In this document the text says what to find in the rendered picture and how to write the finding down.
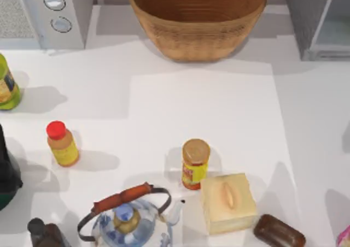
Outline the woven wicker basket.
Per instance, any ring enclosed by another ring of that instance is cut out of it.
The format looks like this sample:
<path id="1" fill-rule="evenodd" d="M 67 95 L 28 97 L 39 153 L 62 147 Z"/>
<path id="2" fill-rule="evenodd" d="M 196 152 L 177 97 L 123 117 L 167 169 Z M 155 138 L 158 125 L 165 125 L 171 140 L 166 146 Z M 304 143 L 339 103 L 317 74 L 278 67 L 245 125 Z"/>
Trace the woven wicker basket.
<path id="1" fill-rule="evenodd" d="M 130 0 L 148 38 L 185 62 L 226 58 L 249 36 L 267 0 Z"/>

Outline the brown soap bar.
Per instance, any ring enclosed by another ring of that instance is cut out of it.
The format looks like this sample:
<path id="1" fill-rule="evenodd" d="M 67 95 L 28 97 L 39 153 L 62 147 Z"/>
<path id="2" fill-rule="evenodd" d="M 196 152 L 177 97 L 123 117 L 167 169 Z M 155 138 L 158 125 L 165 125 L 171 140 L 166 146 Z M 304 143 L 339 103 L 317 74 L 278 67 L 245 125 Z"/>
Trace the brown soap bar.
<path id="1" fill-rule="evenodd" d="M 253 234 L 270 247 L 305 247 L 306 244 L 301 232 L 270 214 L 260 217 Z"/>

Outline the pale yellow tissue box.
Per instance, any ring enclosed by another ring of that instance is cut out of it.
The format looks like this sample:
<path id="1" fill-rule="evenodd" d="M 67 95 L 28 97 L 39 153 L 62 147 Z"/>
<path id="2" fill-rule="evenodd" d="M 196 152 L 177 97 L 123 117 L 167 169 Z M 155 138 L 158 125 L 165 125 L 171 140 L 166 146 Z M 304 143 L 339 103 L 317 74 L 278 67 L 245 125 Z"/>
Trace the pale yellow tissue box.
<path id="1" fill-rule="evenodd" d="M 208 177 L 200 184 L 208 234 L 240 231 L 253 225 L 258 212 L 244 173 Z"/>

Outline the dark brown bottle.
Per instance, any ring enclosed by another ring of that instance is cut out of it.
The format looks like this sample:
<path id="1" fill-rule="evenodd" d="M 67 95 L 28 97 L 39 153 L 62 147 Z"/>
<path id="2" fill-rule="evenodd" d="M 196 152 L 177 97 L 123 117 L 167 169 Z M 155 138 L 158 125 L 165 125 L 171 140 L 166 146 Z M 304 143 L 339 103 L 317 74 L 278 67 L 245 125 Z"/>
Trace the dark brown bottle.
<path id="1" fill-rule="evenodd" d="M 72 247 L 56 224 L 45 224 L 35 217 L 27 224 L 32 247 Z"/>

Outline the blue and white teapot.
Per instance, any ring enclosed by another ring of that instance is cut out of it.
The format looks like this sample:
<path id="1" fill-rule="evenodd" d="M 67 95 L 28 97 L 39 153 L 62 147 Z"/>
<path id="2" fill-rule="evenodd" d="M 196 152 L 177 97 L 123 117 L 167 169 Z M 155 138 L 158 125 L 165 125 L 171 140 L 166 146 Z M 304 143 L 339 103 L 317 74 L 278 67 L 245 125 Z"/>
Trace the blue and white teapot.
<path id="1" fill-rule="evenodd" d="M 77 225 L 91 247 L 173 247 L 173 227 L 185 200 L 168 189 L 143 183 L 95 202 Z"/>

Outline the orange and yellow jar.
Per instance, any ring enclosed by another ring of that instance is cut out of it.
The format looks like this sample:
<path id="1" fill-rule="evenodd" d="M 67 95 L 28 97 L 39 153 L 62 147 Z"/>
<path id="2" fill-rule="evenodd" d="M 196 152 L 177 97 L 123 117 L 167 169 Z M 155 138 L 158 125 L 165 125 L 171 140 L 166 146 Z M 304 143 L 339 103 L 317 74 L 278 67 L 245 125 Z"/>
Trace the orange and yellow jar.
<path id="1" fill-rule="evenodd" d="M 199 190 L 206 177 L 211 154 L 209 145 L 202 139 L 190 139 L 182 147 L 182 183 L 189 190 Z"/>

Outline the microwave knob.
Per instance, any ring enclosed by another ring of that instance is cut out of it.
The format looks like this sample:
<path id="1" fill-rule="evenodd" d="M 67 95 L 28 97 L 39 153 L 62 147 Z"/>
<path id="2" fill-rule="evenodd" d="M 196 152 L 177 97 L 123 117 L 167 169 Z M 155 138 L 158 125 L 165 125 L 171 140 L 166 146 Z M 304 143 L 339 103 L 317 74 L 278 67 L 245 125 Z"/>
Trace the microwave knob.
<path id="1" fill-rule="evenodd" d="M 50 24 L 51 27 L 58 33 L 68 33 L 72 29 L 72 23 L 63 16 L 52 19 Z"/>
<path id="2" fill-rule="evenodd" d="M 44 5 L 53 11 L 61 11 L 66 6 L 65 0 L 43 0 Z"/>

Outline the black and green bottle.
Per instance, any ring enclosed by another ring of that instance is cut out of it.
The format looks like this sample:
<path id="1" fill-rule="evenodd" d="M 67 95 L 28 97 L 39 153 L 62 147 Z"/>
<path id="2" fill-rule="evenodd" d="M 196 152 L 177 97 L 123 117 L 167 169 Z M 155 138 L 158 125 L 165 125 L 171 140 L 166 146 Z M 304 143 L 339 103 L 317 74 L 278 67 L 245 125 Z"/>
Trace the black and green bottle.
<path id="1" fill-rule="evenodd" d="M 20 168 L 10 156 L 0 124 L 0 211 L 12 201 L 22 186 Z"/>

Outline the pale microwave oven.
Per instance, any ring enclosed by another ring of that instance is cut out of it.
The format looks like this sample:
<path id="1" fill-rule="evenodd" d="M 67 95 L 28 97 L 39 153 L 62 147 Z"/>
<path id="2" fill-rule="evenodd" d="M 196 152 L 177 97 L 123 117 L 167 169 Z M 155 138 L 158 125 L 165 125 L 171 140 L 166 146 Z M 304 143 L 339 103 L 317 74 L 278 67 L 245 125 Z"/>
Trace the pale microwave oven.
<path id="1" fill-rule="evenodd" d="M 53 11 L 43 0 L 0 0 L 0 50 L 84 49 L 96 0 L 65 1 L 63 10 Z M 72 23 L 68 33 L 51 27 L 59 16 Z"/>

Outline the yellow bottle with red cap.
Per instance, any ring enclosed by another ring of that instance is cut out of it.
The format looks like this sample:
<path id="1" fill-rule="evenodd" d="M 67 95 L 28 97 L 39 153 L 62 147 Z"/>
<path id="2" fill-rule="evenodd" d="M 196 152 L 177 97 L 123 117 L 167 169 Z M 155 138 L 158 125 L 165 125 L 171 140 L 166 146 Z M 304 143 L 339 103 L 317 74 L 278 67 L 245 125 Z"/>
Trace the yellow bottle with red cap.
<path id="1" fill-rule="evenodd" d="M 46 127 L 47 141 L 56 162 L 69 167 L 79 159 L 79 150 L 72 132 L 62 121 L 52 121 Z"/>

